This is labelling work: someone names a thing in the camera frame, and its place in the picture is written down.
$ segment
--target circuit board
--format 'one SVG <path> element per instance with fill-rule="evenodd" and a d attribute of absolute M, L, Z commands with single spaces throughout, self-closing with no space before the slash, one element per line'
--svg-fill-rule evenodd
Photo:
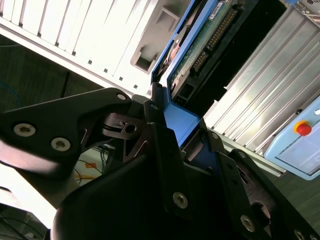
<path fill-rule="evenodd" d="M 177 67 L 171 78 L 171 85 L 177 86 L 179 80 L 185 74 L 189 74 L 191 67 L 198 70 L 207 57 L 206 51 L 212 50 L 219 38 L 223 35 L 225 29 L 237 14 L 237 10 L 233 9 L 238 0 L 228 2 L 218 2 L 213 9 L 208 20 L 201 29 L 199 35 L 194 40 L 188 52 L 185 54 L 181 63 Z"/>

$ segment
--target circular hole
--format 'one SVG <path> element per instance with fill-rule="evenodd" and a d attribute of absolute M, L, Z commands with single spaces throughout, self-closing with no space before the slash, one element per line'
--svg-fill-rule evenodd
<path fill-rule="evenodd" d="M 294 234 L 295 234 L 297 239 L 305 240 L 305 237 L 302 235 L 302 233 L 299 230 L 294 230 Z"/>
<path fill-rule="evenodd" d="M 262 202 L 255 201 L 254 203 L 252 203 L 251 208 L 255 219 L 257 219 L 257 221 L 263 228 L 270 224 L 270 212 Z"/>
<path fill-rule="evenodd" d="M 296 114 L 296 115 L 299 115 L 302 111 L 303 111 L 303 110 L 302 110 L 301 108 L 299 108 L 299 109 L 297 109 L 297 110 L 295 111 L 295 114 Z"/>
<path fill-rule="evenodd" d="M 137 130 L 137 127 L 135 125 L 128 125 L 126 128 L 125 128 L 125 131 L 128 133 L 128 134 L 132 134 L 133 132 L 135 132 Z"/>
<path fill-rule="evenodd" d="M 126 96 L 124 96 L 124 95 L 122 95 L 120 93 L 118 93 L 116 96 L 121 100 L 126 100 Z"/>
<path fill-rule="evenodd" d="M 231 181 L 233 182 L 234 185 L 237 185 L 237 184 L 238 184 L 238 181 L 235 180 L 234 178 L 231 178 Z"/>

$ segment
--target blue plastic casing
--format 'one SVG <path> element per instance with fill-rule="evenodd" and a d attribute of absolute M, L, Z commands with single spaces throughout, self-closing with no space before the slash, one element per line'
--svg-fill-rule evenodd
<path fill-rule="evenodd" d="M 307 136 L 294 132 L 300 121 L 312 127 Z M 320 175 L 320 97 L 275 137 L 264 157 L 305 180 Z"/>
<path fill-rule="evenodd" d="M 162 75 L 159 82 L 163 86 L 163 90 L 164 90 L 163 112 L 164 112 L 165 121 L 166 121 L 167 127 L 174 130 L 179 146 L 183 144 L 183 142 L 195 129 L 195 127 L 198 125 L 200 121 L 200 118 L 197 115 L 185 110 L 183 107 L 180 107 L 177 104 L 172 102 L 171 91 L 170 91 L 170 86 L 171 86 L 170 79 L 174 74 L 175 70 L 177 69 L 178 65 L 180 64 L 181 60 L 184 58 L 185 54 L 189 50 L 190 46 L 192 45 L 193 41 L 195 40 L 202 26 L 209 18 L 209 15 L 211 14 L 214 7 L 216 6 L 217 2 L 218 2 L 217 0 L 208 0 L 206 2 L 201 13 L 199 14 L 191 30 L 189 31 L 187 37 L 185 38 L 183 44 L 180 46 L 178 53 L 176 54 L 175 58 L 173 59 L 172 63 L 167 68 L 165 73 Z M 183 28 L 183 23 L 187 18 L 187 15 L 190 12 L 194 3 L 195 3 L 195 0 L 192 0 L 187 10 L 185 11 L 184 15 L 182 16 L 178 26 L 175 29 L 175 32 L 172 38 L 170 39 L 169 43 L 166 45 L 164 51 L 162 52 L 161 56 L 159 57 L 157 63 L 154 66 L 152 71 L 152 76 L 154 76 L 155 74 L 155 69 L 164 60 L 165 53 L 171 47 L 175 35 L 179 33 L 179 31 Z"/>
<path fill-rule="evenodd" d="M 299 2 L 299 0 L 285 0 L 285 2 L 286 2 L 287 4 L 292 4 L 292 5 L 294 5 L 294 4 L 296 4 L 297 2 Z"/>

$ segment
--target green circuit board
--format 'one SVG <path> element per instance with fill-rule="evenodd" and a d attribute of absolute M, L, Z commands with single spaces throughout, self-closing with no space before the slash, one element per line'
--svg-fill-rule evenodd
<path fill-rule="evenodd" d="M 224 20 L 224 17 L 230 10 L 230 8 L 236 4 L 238 0 L 231 0 L 229 2 L 218 2 L 212 11 L 211 15 L 205 22 L 200 33 L 192 43 L 191 47 L 183 57 L 179 66 L 172 75 L 171 84 L 178 85 L 179 79 L 184 75 L 189 73 L 189 69 L 197 61 L 197 59 L 202 54 L 204 47 L 210 41 L 210 38 L 214 35 L 215 31 Z"/>

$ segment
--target light blue panel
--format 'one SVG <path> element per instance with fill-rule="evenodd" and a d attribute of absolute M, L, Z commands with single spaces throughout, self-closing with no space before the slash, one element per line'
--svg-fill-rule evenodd
<path fill-rule="evenodd" d="M 287 125 L 272 141 L 264 157 L 305 179 L 312 180 L 320 175 L 320 97 Z M 312 132 L 300 136 L 294 132 L 297 122 L 307 121 Z"/>

